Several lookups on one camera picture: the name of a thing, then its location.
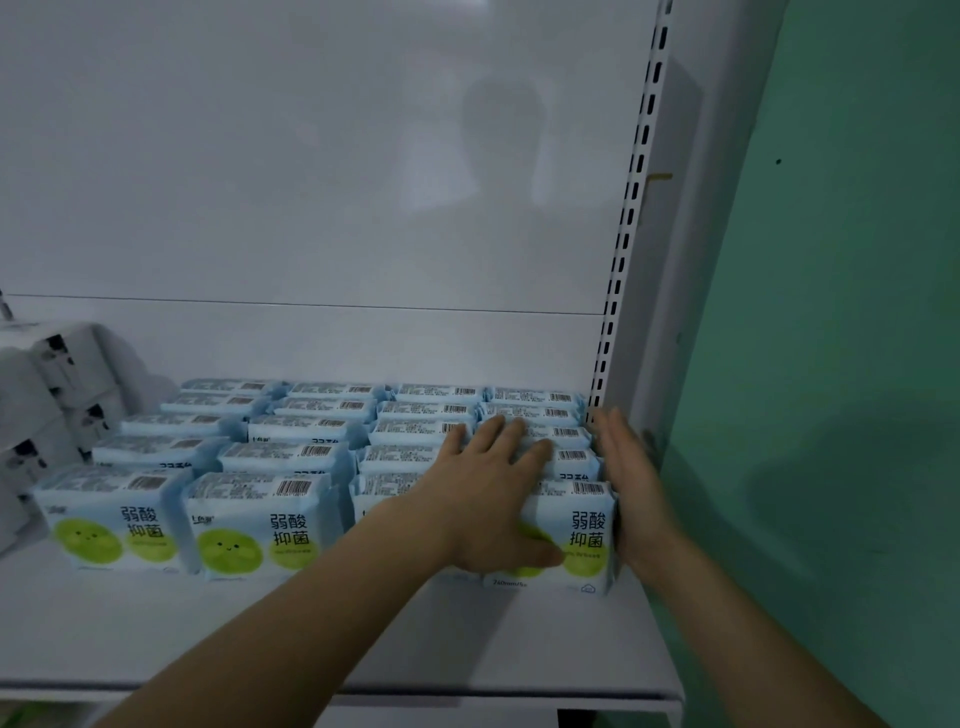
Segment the shelf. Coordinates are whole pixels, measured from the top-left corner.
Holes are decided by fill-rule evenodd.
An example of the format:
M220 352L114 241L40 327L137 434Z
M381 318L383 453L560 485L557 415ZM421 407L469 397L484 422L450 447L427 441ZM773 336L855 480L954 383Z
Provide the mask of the shelf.
M33 530L0 558L0 697L122 697L270 588L74 571L43 525ZM430 583L338 702L669 710L682 695L646 596L624 574L606 597Z

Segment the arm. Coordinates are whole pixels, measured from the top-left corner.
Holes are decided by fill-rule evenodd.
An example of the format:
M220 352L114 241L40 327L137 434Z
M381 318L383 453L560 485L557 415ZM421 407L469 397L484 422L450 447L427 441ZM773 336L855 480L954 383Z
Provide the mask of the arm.
M463 430L451 432L408 494L374 508L310 567L176 660L97 728L312 726L438 570L560 564L558 548L516 527L550 444L538 443L511 465L524 426L502 426L502 418L484 423L464 452Z
M618 410L596 411L620 499L618 551L660 594L738 728L884 728L674 521L660 478Z

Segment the white package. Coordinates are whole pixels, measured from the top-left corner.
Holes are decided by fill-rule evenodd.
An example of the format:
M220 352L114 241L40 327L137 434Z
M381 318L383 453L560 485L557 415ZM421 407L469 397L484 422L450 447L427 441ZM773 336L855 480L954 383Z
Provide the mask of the white package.
M269 397L247 395L200 395L181 392L170 401L160 403L160 412L180 412L194 415L232 415L250 418L267 411Z
M489 401L494 404L540 404L544 407L558 405L560 407L572 407L578 412L584 410L584 398L575 392L495 387L491 392Z
M473 436L473 423L456 420L378 420L371 445L441 445L447 433L462 425L464 442Z
M130 415L120 423L122 435L166 435L167 437L229 437L247 442L247 424L230 415L190 415L160 412L155 415Z
M342 418L264 415L254 417L247 431L252 443L347 443L358 449L368 443L370 426Z
M136 468L193 468L195 477L219 471L217 453L226 437L167 437L165 435L113 435L93 446L97 465Z
M297 381L287 397L308 400L388 400L390 395L382 384L343 384L335 381Z
M426 473L440 454L440 446L371 445L360 454L360 473Z
M90 452L94 444L120 431L120 422L127 416L120 389L114 387L76 409L64 409L63 418L74 443L81 452Z
M0 349L0 450L23 442L60 416L30 355Z
M554 449L584 449L593 443L593 437L585 427L527 423L527 431L520 440L520 448L528 449L539 440L551 440Z
M485 387L458 387L455 384L400 384L394 392L396 401L479 404L486 398Z
M287 385L278 379L187 379L181 392L196 395L239 395L241 397L283 397Z
M557 425L560 427L579 427L584 423L583 415L574 407L543 407L538 404L494 404L481 402L480 419L503 415L507 422L522 418L527 423L537 425Z
M223 448L218 459L224 473L330 473L334 483L343 485L356 470L346 443L234 443Z
M0 487L25 496L57 468L83 462L63 417L57 417L33 436L0 451Z
M376 400L311 400L306 397L285 397L270 405L275 415L312 415L362 423L376 419Z
M116 386L93 324L0 321L0 347L7 346L30 353L62 406L79 407Z
M476 424L474 404L455 402L382 401L376 407L379 420L455 420Z

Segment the green wall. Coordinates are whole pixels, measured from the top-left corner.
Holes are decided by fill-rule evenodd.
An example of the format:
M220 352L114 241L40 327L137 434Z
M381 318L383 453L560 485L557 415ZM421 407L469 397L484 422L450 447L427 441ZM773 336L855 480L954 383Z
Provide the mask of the green wall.
M946 0L793 1L664 466L691 533L912 728L960 725L958 29ZM662 622L686 725L726 725Z

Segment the sanitary pad package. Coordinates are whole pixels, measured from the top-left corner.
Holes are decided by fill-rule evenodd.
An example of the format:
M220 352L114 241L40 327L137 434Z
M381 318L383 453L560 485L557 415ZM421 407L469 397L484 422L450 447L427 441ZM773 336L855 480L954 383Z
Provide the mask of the sanitary pad package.
M346 443L234 443L220 453L225 473L330 473L334 483L347 485L356 460Z
M579 427L584 423L583 414L575 407L544 407L539 404L480 404L480 419L488 420L503 415L507 422L517 417L527 423L537 425L557 425L559 427Z
M584 427L557 427L528 423L526 434L520 440L521 449L528 449L539 440L552 440L554 449L585 449L593 442Z
M229 437L247 441L247 424L230 415L187 415L160 412L130 415L120 422L122 435L166 435L167 437Z
M290 576L343 532L329 475L208 473L185 505L207 579Z
M298 381L287 392L287 397L309 400L376 400L390 398L386 387L380 384L340 384L333 381Z
M543 467L546 480L596 480L603 461L591 449L556 449Z
M484 577L495 587L566 588L605 594L612 581L613 511L610 483L543 480L520 511L520 530L559 546L566 558L551 569L524 567Z
M270 404L269 397L250 395L201 395L183 392L170 401L160 403L160 412L194 415L232 415L250 418L262 415Z
M362 474L424 474L439 454L439 445L371 445L363 449L358 467Z
M572 392L550 392L540 389L509 389L496 387L490 401L494 404L540 404L544 407L558 405L584 411L584 398Z
M362 423L376 419L376 400L310 400L306 397L287 397L270 405L275 415L310 415L357 420Z
M348 443L358 449L369 442L370 425L316 415L266 415L251 420L248 434L252 443Z
M486 397L487 390L484 387L458 387L453 384L400 384L394 392L396 401L479 404Z
M382 401L376 407L380 420L454 420L476 424L474 404L452 402Z
M241 397L283 397L287 385L276 379L189 379L181 392L200 395L239 395Z
M228 442L226 437L113 435L93 446L93 462L134 468L192 468L194 476L199 476L220 470L217 453Z
M195 573L200 559L180 500L189 470L73 466L33 496L79 569Z
M371 445L441 445L446 434L465 426L464 441L473 436L473 423L456 420L379 420L371 430Z

